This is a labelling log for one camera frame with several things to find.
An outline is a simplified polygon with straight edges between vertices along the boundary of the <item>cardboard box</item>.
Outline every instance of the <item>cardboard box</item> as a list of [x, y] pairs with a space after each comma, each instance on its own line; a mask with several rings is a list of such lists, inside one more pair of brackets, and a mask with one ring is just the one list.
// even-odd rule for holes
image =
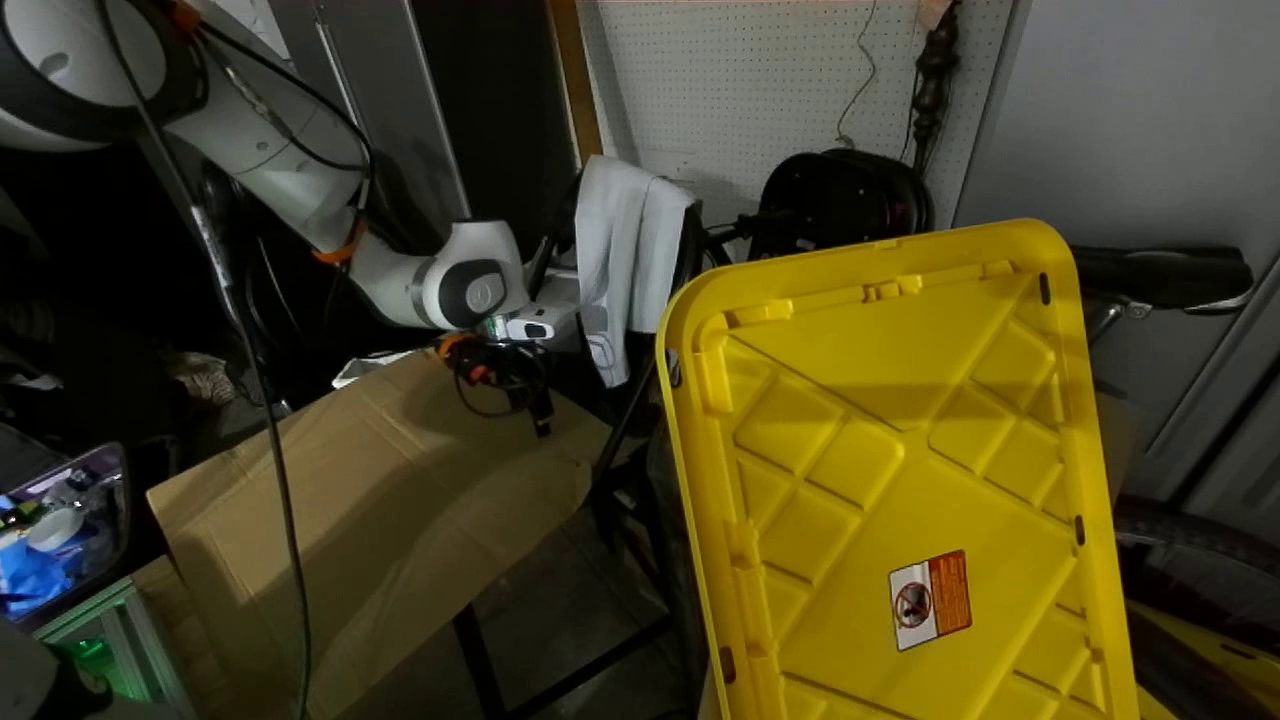
[[[581, 505], [608, 428], [553, 402], [539, 439], [526, 414], [467, 411], [449, 370], [417, 354], [282, 423], [312, 616], [311, 717], [351, 706]], [[282, 716], [302, 641], [265, 434], [147, 497], [238, 716]]]

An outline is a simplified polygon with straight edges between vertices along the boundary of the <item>yellow plastic lid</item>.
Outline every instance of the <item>yellow plastic lid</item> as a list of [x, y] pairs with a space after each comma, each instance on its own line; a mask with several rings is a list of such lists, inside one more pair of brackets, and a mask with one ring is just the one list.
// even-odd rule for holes
[[1138, 717], [1050, 227], [718, 269], [658, 348], [726, 717]]

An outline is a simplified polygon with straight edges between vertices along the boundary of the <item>white pegboard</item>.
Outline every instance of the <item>white pegboard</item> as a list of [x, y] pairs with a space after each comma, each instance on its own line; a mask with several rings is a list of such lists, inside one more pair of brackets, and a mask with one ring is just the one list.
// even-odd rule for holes
[[[1012, 0], [965, 0], [960, 67], [925, 182], [951, 224]], [[835, 147], [836, 120], [870, 64], [876, 79], [844, 123], [856, 147], [897, 158], [914, 61], [916, 0], [579, 3], [605, 151], [689, 186], [708, 224], [755, 210], [790, 155]], [[913, 149], [909, 146], [910, 160]]]

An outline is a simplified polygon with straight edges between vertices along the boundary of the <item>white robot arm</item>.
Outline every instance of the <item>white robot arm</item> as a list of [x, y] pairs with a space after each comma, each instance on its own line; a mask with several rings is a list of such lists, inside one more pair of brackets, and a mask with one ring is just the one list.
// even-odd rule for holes
[[[291, 70], [234, 18], [197, 5], [219, 32], [193, 27], [186, 5], [106, 0], [157, 124], [236, 178], [317, 254], [346, 258], [349, 278], [394, 324], [468, 328], [529, 304], [515, 237], [500, 220], [454, 223], [434, 258], [397, 252], [356, 229], [367, 161], [349, 123], [282, 78], [278, 70]], [[141, 132], [95, 0], [0, 0], [0, 145], [76, 151]]]

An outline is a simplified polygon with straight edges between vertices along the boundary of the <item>white cloth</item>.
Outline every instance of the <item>white cloth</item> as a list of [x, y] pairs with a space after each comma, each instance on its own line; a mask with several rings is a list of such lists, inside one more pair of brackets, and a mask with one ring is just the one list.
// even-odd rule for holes
[[671, 299], [694, 196], [648, 170], [593, 156], [573, 213], [582, 329], [605, 387], [627, 380], [622, 338], [654, 333]]

